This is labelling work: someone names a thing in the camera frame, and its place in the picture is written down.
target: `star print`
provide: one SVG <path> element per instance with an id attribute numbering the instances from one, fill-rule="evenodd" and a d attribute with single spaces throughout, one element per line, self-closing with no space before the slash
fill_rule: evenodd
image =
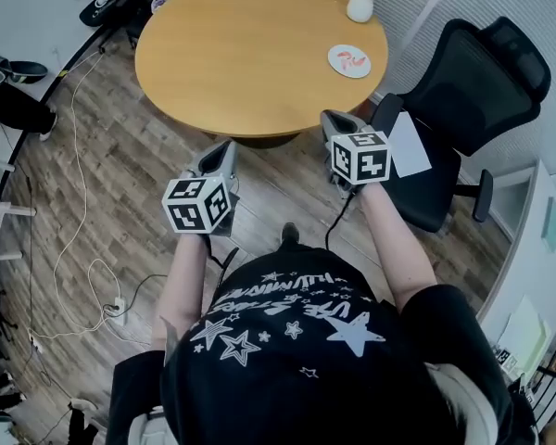
<path id="1" fill-rule="evenodd" d="M 245 330 L 238 337 L 227 337 L 221 335 L 221 340 L 226 345 L 226 350 L 222 352 L 221 360 L 235 358 L 243 367 L 247 366 L 247 355 L 250 352 L 260 351 L 261 348 L 247 341 L 249 330 Z"/>
<path id="2" fill-rule="evenodd" d="M 303 332 L 301 328 L 298 327 L 298 321 L 294 323 L 286 323 L 285 335 L 289 335 L 293 339 L 297 339 L 297 336 Z"/>
<path id="3" fill-rule="evenodd" d="M 272 272 L 272 273 L 268 273 L 267 275 L 262 275 L 261 277 L 261 281 L 262 282 L 268 282 L 269 280 L 273 280 L 276 281 L 278 280 L 278 277 L 282 275 L 281 273 L 276 273 L 276 272 Z"/>
<path id="4" fill-rule="evenodd" d="M 367 330 L 370 314 L 366 311 L 361 313 L 350 323 L 343 322 L 331 316 L 323 319 L 337 331 L 327 337 L 328 341 L 345 341 L 357 358 L 364 354 L 364 344 L 367 341 L 384 342 L 385 338 Z"/>
<path id="5" fill-rule="evenodd" d="M 206 351 L 210 351 L 212 347 L 212 343 L 220 333 L 225 333 L 227 331 L 233 330 L 229 326 L 225 326 L 224 322 L 226 322 L 226 318 L 223 318 L 219 322 L 213 323 L 210 320 L 206 320 L 206 327 L 200 331 L 197 335 L 192 337 L 190 341 L 196 341 L 201 338 L 206 339 Z"/>
<path id="6" fill-rule="evenodd" d="M 319 376 L 316 374 L 317 369 L 307 369 L 303 367 L 302 369 L 298 370 L 300 373 L 303 373 L 306 377 L 315 377 L 315 379 L 319 379 Z"/>

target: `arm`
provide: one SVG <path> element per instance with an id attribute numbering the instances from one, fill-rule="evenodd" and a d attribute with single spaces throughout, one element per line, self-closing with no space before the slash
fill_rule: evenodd
<path id="1" fill-rule="evenodd" d="M 360 191 L 360 204 L 369 224 L 385 278 L 401 312 L 416 293 L 436 285 L 435 272 L 410 228 L 384 188 L 367 184 Z"/>
<path id="2" fill-rule="evenodd" d="M 178 339 L 199 320 L 207 257 L 208 248 L 200 235 L 181 235 L 167 282 L 158 299 L 150 349 L 165 349 L 167 329 L 161 318 L 175 327 Z"/>

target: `white cable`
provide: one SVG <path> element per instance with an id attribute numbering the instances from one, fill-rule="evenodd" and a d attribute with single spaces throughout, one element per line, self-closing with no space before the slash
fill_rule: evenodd
<path id="1" fill-rule="evenodd" d="M 89 57 L 86 57 L 82 62 L 80 62 L 79 64 L 77 64 L 74 68 L 72 68 L 72 70 L 70 70 L 68 72 L 68 74 L 70 74 L 70 72 L 72 72 L 73 70 L 75 70 L 76 68 L 78 68 L 83 62 L 85 62 L 87 59 L 89 59 L 90 57 L 92 57 L 95 53 L 93 53 L 92 55 L 90 55 Z M 59 255 L 57 256 L 57 261 L 56 261 L 56 265 L 54 266 L 54 271 L 53 271 L 53 277 L 54 277 L 54 287 L 56 288 L 56 297 L 57 297 L 57 302 L 59 303 L 60 308 L 62 309 L 62 311 L 66 314 L 66 316 L 68 317 L 68 319 L 75 324 L 76 326 L 78 326 L 79 328 L 82 329 L 82 331 L 70 331 L 68 333 L 56 333 L 55 335 L 49 336 L 49 335 L 40 335 L 39 333 L 37 333 L 34 330 L 31 330 L 31 328 L 28 328 L 29 332 L 33 332 L 34 335 L 36 335 L 37 337 L 44 337 L 44 338 L 48 338 L 48 339 L 55 339 L 57 337 L 71 337 L 71 336 L 81 336 L 84 335 L 85 333 L 91 333 L 96 331 L 97 329 L 99 329 L 103 324 L 105 324 L 105 326 L 107 327 L 107 329 L 111 332 L 111 334 L 113 336 L 115 336 L 117 339 L 119 339 L 120 341 L 125 341 L 125 342 L 129 342 L 129 343 L 136 343 L 136 344 L 141 344 L 141 345 L 148 345 L 149 343 L 145 343 L 144 341 L 137 341 L 134 339 L 125 339 L 120 337 L 107 323 L 107 321 L 112 320 L 112 318 L 106 318 L 105 316 L 105 311 L 103 309 L 103 305 L 101 304 L 101 302 L 99 301 L 98 296 L 96 295 L 96 291 L 95 288 L 93 287 L 93 282 L 91 281 L 91 269 L 93 268 L 93 265 L 96 262 L 101 262 L 103 265 L 105 265 L 106 269 L 109 271 L 109 273 L 111 273 L 111 275 L 113 275 L 113 278 L 115 279 L 115 282 L 118 286 L 118 296 L 121 297 L 121 288 L 120 288 L 120 281 L 118 280 L 118 277 L 113 273 L 113 271 L 109 268 L 109 266 L 101 259 L 95 259 L 94 261 L 91 262 L 91 264 L 89 265 L 89 268 L 87 269 L 86 272 L 86 276 L 88 278 L 89 281 L 89 287 L 91 288 L 91 290 L 93 291 L 93 296 L 95 297 L 95 301 L 99 307 L 99 310 L 101 311 L 100 317 L 99 317 L 99 321 L 94 325 L 94 326 L 84 326 L 82 324 L 77 323 L 76 321 L 74 321 L 74 319 L 72 318 L 72 316 L 70 315 L 70 312 L 68 311 L 68 309 L 64 306 L 64 303 L 62 302 L 61 297 L 59 296 L 59 288 L 57 286 L 57 279 L 56 279 L 56 272 L 57 272 L 57 266 L 59 265 L 60 260 L 62 259 L 62 256 L 64 255 L 64 253 L 68 250 L 68 248 L 71 246 L 71 244 L 74 242 L 74 240 L 76 240 L 76 237 L 78 236 L 79 232 L 82 229 L 82 226 L 84 225 L 84 222 L 86 221 L 86 215 L 87 215 L 87 198 L 88 198 L 88 190 L 86 187 L 86 182 L 84 180 L 84 173 L 82 172 L 82 166 L 81 166 L 81 157 L 79 155 L 79 151 L 78 151 L 78 137 L 77 137 L 77 132 L 78 129 L 76 127 L 76 113 L 74 112 L 74 99 L 76 98 L 76 93 L 78 92 L 79 87 L 81 86 L 82 82 L 84 81 L 84 79 L 91 73 L 91 71 L 96 67 L 96 65 L 99 63 L 99 61 L 103 58 L 104 55 L 101 55 L 100 58 L 95 62 L 95 64 L 86 72 L 86 74 L 84 74 L 84 76 L 82 76 L 81 80 L 78 82 L 78 84 L 76 85 L 76 88 L 74 89 L 74 92 L 72 93 L 72 100 L 70 102 L 70 109 L 72 111 L 72 124 L 74 127 L 74 151 L 76 153 L 76 163 L 78 165 L 78 170 L 81 174 L 81 179 L 82 179 L 82 190 L 84 191 L 84 214 L 82 216 L 82 220 L 81 223 L 79 224 L 78 228 L 76 229 L 76 232 L 74 233 L 74 235 L 72 236 L 72 239 L 69 241 L 69 243 L 62 249 L 62 251 L 59 253 Z"/>

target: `black t-shirt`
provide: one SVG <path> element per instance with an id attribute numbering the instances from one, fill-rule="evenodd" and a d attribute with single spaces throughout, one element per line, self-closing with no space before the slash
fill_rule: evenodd
<path id="1" fill-rule="evenodd" d="M 499 424 L 509 409 L 459 290 L 429 287 L 398 315 L 323 249 L 278 251 L 239 268 L 164 368 L 160 353 L 142 356 L 116 367 L 108 443 L 122 443 L 128 421 L 159 403 L 145 390 L 158 381 L 182 444 L 461 443 L 425 362 L 459 367 Z M 147 374 L 145 356 L 157 363 Z"/>

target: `black shoe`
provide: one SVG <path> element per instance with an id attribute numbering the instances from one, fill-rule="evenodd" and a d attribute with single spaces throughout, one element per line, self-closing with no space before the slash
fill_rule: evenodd
<path id="1" fill-rule="evenodd" d="M 294 242 L 295 244 L 298 243 L 298 229 L 293 222 L 287 222 L 284 227 L 282 228 L 282 236 L 281 236 L 282 243 Z"/>

